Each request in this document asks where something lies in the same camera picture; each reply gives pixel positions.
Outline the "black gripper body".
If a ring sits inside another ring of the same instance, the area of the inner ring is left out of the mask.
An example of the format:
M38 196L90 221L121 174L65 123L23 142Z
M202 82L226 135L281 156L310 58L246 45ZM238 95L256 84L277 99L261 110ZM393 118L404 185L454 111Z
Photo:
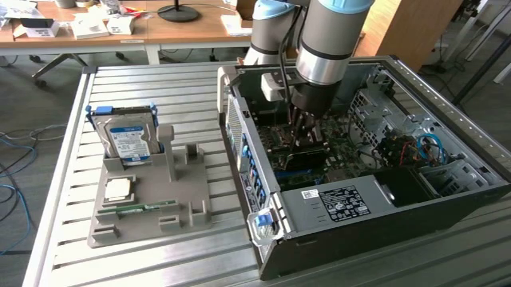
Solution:
M332 85L297 84L290 94L290 103L312 115L322 115L330 108L340 83Z

